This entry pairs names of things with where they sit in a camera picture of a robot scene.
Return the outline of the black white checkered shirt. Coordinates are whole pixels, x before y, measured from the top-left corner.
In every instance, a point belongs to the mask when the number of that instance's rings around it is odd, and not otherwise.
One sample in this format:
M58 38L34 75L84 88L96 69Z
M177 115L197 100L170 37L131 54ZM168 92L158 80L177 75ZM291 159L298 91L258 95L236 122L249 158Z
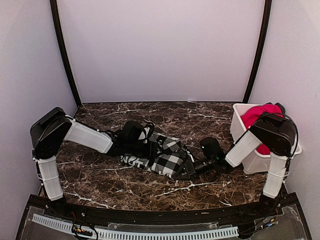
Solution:
M154 157L138 157L125 154L120 157L120 161L129 166L172 179L185 161L182 154L186 151L182 149L181 140L177 137L165 136L157 132L152 133L149 140L151 144L156 146Z

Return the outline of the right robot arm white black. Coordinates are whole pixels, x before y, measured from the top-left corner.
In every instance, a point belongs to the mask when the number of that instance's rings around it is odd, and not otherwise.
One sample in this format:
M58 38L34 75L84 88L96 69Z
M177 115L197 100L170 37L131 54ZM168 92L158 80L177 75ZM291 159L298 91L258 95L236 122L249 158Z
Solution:
M193 161L186 149L177 152L183 160L182 165L172 176L174 180L189 181L209 170L220 174L230 173L260 146L269 150L270 162L267 178L259 202L249 215L266 217L274 212L280 203L283 181L290 172L290 164L299 144L299 132L294 120L284 113L263 112L253 124L244 131L225 154L216 138L206 137L200 141L204 159Z

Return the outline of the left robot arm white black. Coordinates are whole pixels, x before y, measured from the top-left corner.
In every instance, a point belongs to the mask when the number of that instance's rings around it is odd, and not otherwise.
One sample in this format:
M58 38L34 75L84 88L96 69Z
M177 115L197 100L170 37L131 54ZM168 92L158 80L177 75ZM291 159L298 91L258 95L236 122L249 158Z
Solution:
M29 133L38 178L46 197L53 201L51 210L60 218L67 218L71 213L70 206L62 200L64 193L57 167L63 143L72 142L111 157L144 158L153 164L161 152L158 143L151 140L154 128L151 122L143 126L131 120L119 130L103 131L67 115L60 107L45 114L31 126Z

